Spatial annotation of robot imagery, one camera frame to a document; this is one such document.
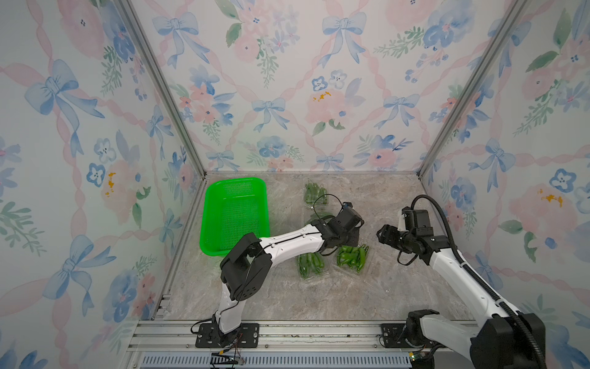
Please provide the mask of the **green plastic basket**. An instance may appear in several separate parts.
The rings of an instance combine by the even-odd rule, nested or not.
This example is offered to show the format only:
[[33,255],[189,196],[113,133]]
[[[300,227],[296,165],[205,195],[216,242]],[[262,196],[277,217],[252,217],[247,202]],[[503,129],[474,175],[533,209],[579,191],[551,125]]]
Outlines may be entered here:
[[246,234],[270,235],[267,186],[259,178],[217,181],[205,193],[200,248],[207,256],[226,256]]

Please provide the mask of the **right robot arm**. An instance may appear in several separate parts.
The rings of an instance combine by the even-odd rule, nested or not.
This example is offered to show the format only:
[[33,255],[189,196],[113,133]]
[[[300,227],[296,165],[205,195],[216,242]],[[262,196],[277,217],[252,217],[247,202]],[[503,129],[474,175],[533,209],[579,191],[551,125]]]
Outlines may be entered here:
[[545,325],[541,319],[505,300],[471,268],[446,236],[433,235],[430,227],[405,231],[388,224],[376,235],[380,243],[432,267],[476,319],[476,327],[467,327],[432,309],[412,311],[402,333],[407,344],[446,347],[476,368],[546,366]]

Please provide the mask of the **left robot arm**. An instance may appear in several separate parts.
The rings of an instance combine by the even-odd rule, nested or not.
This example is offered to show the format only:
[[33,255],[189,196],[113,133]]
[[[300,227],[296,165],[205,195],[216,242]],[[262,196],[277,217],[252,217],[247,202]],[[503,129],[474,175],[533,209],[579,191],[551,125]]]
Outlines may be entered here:
[[244,235],[220,264],[221,301],[213,316],[218,332],[229,335],[238,330],[245,301],[259,292],[270,269],[304,254],[350,246],[363,225],[358,214],[340,214],[270,238]]

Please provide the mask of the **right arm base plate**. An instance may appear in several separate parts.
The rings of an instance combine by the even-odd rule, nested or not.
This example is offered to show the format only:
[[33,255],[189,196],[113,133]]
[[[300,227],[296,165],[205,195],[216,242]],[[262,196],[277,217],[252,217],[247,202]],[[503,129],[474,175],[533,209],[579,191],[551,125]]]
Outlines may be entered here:
[[380,325],[379,341],[384,348],[410,349],[412,344],[407,340],[405,323],[383,323]]

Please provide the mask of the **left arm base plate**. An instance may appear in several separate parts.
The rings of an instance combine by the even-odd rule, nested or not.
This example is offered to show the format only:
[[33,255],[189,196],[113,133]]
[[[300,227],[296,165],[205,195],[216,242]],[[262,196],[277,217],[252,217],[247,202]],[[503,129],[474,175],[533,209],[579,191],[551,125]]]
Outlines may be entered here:
[[257,348],[260,337],[260,325],[242,323],[240,326],[224,334],[216,323],[202,323],[196,334],[196,348]]

